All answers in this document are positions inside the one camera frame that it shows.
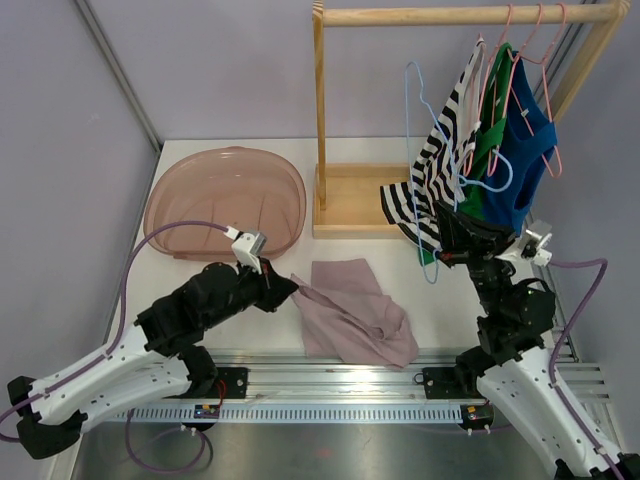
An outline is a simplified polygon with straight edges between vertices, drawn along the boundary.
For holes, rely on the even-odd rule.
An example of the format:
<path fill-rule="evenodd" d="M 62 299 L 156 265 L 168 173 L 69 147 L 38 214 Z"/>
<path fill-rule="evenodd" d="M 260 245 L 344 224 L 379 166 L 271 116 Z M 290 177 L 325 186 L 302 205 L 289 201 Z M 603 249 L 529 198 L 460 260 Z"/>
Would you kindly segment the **pink tank top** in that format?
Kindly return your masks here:
<path fill-rule="evenodd" d="M 314 261 L 309 282 L 291 280 L 308 357 L 389 368 L 418 357 L 408 314 L 382 291 L 365 259 Z"/>

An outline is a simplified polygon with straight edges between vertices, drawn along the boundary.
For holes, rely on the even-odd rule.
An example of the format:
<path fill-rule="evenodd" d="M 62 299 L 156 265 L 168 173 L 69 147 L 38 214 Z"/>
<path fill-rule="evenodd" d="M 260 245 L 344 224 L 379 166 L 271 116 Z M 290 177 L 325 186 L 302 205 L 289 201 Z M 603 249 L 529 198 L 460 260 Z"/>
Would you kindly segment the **light blue wire hanger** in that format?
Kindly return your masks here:
<path fill-rule="evenodd" d="M 437 130 L 443 134 L 443 130 L 440 126 L 439 121 L 437 120 L 436 115 L 434 114 L 434 111 L 430 105 L 430 103 L 424 98 L 424 92 L 425 92 L 425 82 L 423 79 L 423 75 L 421 72 L 421 68 L 419 66 L 419 64 L 416 61 L 410 61 L 405 69 L 404 69 L 404 73 L 403 73 L 403 88 L 404 88 L 404 114 L 405 114 L 405 150 L 406 150 L 406 158 L 407 158 L 407 164 L 409 166 L 409 168 L 412 168 L 413 165 L 413 157 L 411 155 L 411 146 L 410 146 L 410 102 L 409 102 L 409 98 L 410 98 L 410 80 L 409 80 L 409 76 L 410 76 L 410 68 L 414 67 L 417 73 L 417 77 L 419 80 L 419 84 L 420 84 L 420 89 L 419 89 L 419 101 L 422 105 L 424 105 L 428 111 L 430 116 L 432 117 L 433 121 L 434 121 L 434 126 L 437 128 Z M 458 209 L 458 204 L 460 203 L 460 200 L 458 199 L 457 196 L 457 191 L 462 191 L 463 187 L 466 186 L 478 186 L 481 187 L 483 189 L 485 189 L 488 192 L 491 193 L 501 193 L 504 192 L 513 182 L 513 177 L 514 177 L 514 173 L 513 173 L 513 167 L 511 162 L 504 156 L 502 155 L 497 149 L 493 150 L 493 153 L 500 159 L 501 162 L 504 163 L 504 165 L 507 168 L 508 171 L 508 178 L 505 181 L 505 183 L 501 186 L 501 187 L 491 187 L 488 184 L 486 184 L 485 182 L 482 182 L 480 180 L 473 180 L 471 179 L 467 174 L 464 174 L 461 172 L 461 167 L 456 167 L 455 163 L 454 163 L 454 151 L 453 151 L 453 147 L 452 147 L 452 141 L 450 139 L 445 139 L 445 149 L 449 152 L 450 154 L 450 158 L 449 158 L 449 164 L 452 168 L 452 173 L 453 173 L 453 178 L 454 178 L 454 211 L 457 211 Z M 430 284 L 430 285 L 435 285 L 437 283 L 438 280 L 438 276 L 439 276 L 439 260 L 437 258 L 437 255 L 441 252 L 440 248 L 435 248 L 434 251 L 431 253 L 431 258 L 432 258 L 432 264 L 435 266 L 434 270 L 433 270 L 433 277 L 429 276 L 428 270 L 427 270 L 427 266 L 428 264 L 424 261 L 424 246 L 425 244 L 422 241 L 421 235 L 420 235 L 420 222 L 419 222 L 419 218 L 418 218 L 418 213 L 417 213 L 417 199 L 416 199 L 416 195 L 414 193 L 414 182 L 412 180 L 412 175 L 409 175 L 409 185 L 410 185 L 410 205 L 412 207 L 412 210 L 414 212 L 414 221 L 413 224 L 416 227 L 416 234 L 417 234 L 417 255 L 419 258 L 419 262 L 420 262 L 420 266 L 421 266 L 421 273 L 424 276 L 425 281 Z"/>

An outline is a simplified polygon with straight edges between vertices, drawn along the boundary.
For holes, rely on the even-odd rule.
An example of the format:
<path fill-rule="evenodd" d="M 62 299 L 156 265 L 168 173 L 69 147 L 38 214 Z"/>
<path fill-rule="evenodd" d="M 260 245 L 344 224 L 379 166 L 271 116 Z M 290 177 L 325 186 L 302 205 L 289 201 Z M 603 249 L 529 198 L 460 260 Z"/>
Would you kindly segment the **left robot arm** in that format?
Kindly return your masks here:
<path fill-rule="evenodd" d="M 45 459 L 127 410 L 163 398 L 208 396 L 218 370 L 200 344 L 205 332 L 250 307 L 274 312 L 298 288 L 267 260 L 259 271 L 207 265 L 141 312 L 112 352 L 99 349 L 49 378 L 12 380 L 7 389 L 19 415 L 18 443 L 32 458 Z"/>

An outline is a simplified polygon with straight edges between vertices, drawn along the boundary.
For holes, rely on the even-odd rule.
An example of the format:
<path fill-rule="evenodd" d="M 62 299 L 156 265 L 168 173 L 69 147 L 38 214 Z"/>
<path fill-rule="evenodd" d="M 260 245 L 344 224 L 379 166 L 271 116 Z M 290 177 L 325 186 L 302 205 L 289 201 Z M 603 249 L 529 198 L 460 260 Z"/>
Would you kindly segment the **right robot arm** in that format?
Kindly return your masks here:
<path fill-rule="evenodd" d="M 484 311 L 478 346 L 458 355 L 456 389 L 497 407 L 555 479 L 636 479 L 639 457 L 612 442 L 570 391 L 543 336 L 554 326 L 555 293 L 535 277 L 513 282 L 514 264 L 546 266 L 549 224 L 521 232 L 481 221 L 443 201 L 434 205 L 440 236 L 435 257 L 464 265 Z"/>

